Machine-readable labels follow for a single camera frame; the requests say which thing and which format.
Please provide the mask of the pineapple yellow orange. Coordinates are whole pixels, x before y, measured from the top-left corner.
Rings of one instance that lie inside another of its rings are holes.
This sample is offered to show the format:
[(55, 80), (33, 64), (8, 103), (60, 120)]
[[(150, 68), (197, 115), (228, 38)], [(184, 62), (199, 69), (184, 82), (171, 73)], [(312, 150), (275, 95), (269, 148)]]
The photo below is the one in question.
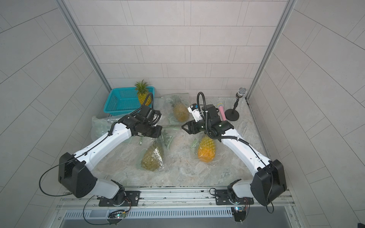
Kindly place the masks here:
[(145, 102), (148, 94), (149, 94), (149, 90), (148, 90), (148, 83), (145, 82), (144, 80), (142, 81), (138, 81), (135, 83), (135, 90), (137, 91), (137, 97), (138, 97), (138, 100), (140, 102), (140, 104), (145, 104), (145, 105), (150, 105), (151, 102), (152, 102), (152, 99), (151, 97), (149, 97), (147, 99), (147, 101)]

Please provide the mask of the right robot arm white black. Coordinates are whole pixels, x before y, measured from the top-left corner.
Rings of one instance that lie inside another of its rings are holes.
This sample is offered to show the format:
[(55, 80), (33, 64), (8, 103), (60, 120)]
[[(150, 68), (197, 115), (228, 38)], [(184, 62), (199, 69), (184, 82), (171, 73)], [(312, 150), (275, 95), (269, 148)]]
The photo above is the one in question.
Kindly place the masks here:
[(270, 205), (287, 189), (283, 164), (271, 161), (245, 141), (228, 121), (216, 124), (204, 120), (189, 121), (182, 129), (190, 135), (205, 132), (208, 137), (218, 140), (231, 149), (246, 165), (253, 176), (251, 183), (235, 180), (227, 187), (227, 196), (233, 204), (243, 198), (255, 198), (262, 206)]

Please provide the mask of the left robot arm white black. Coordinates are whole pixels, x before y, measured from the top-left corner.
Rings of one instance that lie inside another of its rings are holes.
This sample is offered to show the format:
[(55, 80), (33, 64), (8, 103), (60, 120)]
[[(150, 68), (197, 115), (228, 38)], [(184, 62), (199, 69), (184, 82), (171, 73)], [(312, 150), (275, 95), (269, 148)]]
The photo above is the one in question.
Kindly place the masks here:
[(114, 180), (98, 179), (91, 171), (123, 141), (138, 135), (158, 138), (161, 133), (160, 125), (126, 115), (113, 122), (110, 130), (89, 146), (74, 154), (63, 154), (58, 180), (76, 198), (93, 194), (108, 199), (115, 206), (122, 205), (125, 188)]

